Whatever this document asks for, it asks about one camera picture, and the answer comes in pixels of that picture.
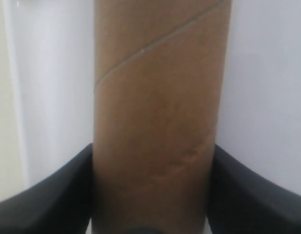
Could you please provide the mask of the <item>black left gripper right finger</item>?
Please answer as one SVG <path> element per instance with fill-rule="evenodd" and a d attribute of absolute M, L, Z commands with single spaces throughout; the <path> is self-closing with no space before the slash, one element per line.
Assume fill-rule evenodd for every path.
<path fill-rule="evenodd" d="M 214 234 L 301 234 L 301 196 L 216 146 L 207 218 Z"/>

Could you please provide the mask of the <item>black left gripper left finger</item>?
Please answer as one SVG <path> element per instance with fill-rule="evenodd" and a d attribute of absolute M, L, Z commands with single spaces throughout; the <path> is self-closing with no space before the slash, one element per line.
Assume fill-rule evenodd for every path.
<path fill-rule="evenodd" d="M 92 215 L 92 145 L 30 189 L 0 202 L 0 234 L 84 234 Z"/>

